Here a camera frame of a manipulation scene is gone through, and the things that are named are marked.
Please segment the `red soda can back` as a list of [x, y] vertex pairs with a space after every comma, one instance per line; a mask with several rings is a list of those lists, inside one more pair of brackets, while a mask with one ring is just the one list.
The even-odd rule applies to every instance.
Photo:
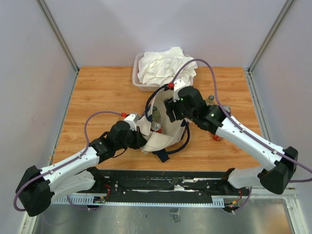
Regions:
[[223, 139], [222, 137], [220, 137], [220, 136], [218, 136], [218, 135], [216, 135], [216, 134], [212, 135], [212, 138], [213, 138], [213, 140], [215, 140], [215, 141], [221, 141], [221, 140]]

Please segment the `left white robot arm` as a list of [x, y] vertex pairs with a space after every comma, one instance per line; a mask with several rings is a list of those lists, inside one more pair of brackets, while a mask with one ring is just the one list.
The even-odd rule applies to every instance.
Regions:
[[37, 216], [63, 196], [89, 189], [94, 193], [101, 192], [104, 180], [95, 176], [92, 168], [113, 158], [118, 150], [143, 147], [149, 131], [147, 123], [119, 120], [110, 131], [88, 142], [83, 150], [65, 160], [41, 169], [29, 167], [16, 188], [14, 208]]

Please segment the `red soda can front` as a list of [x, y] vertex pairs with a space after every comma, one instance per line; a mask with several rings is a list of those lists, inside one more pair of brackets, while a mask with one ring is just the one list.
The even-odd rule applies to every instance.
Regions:
[[153, 121], [151, 123], [151, 131], [161, 133], [162, 132], [162, 124], [158, 121]]

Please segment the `purple soda can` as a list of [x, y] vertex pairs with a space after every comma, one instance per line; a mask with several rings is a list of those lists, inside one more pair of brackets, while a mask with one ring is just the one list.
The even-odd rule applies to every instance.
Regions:
[[231, 108], [228, 105], [223, 105], [223, 108], [229, 115], [231, 114]]

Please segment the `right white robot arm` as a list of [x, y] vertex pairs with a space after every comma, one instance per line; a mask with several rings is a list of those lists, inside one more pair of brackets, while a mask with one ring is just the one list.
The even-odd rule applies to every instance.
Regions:
[[275, 145], [242, 125], [223, 107], [206, 105], [192, 86], [170, 83], [167, 89], [174, 92], [173, 97], [164, 100], [170, 122], [188, 119], [201, 130], [232, 142], [260, 163], [256, 168], [229, 169], [221, 182], [223, 193], [232, 195], [238, 188], [263, 186], [274, 194], [283, 194], [296, 171], [298, 151], [294, 147]]

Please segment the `beige canvas tote bag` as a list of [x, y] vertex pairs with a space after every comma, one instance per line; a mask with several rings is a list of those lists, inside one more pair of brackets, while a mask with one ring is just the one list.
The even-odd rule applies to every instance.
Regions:
[[[164, 100], [172, 98], [173, 94], [174, 92], [170, 89], [158, 88], [147, 100], [142, 117], [137, 122], [141, 134], [147, 140], [146, 144], [141, 147], [142, 152], [155, 154], [162, 162], [169, 160], [169, 155], [183, 150], [190, 140], [190, 121], [183, 119], [170, 122], [166, 114]], [[153, 107], [156, 107], [160, 112], [160, 132], [152, 131]], [[175, 150], [166, 151], [167, 147], [181, 142], [184, 136], [187, 138], [182, 146]]]

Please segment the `red soda can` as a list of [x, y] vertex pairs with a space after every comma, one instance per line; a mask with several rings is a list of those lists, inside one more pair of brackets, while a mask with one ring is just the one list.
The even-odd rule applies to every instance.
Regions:
[[153, 121], [151, 123], [151, 131], [161, 133], [162, 132], [162, 124], [158, 121]]
[[220, 137], [220, 136], [218, 136], [218, 135], [216, 135], [216, 134], [212, 135], [212, 138], [213, 138], [213, 140], [215, 140], [215, 141], [221, 141], [221, 140], [223, 139], [222, 137]]

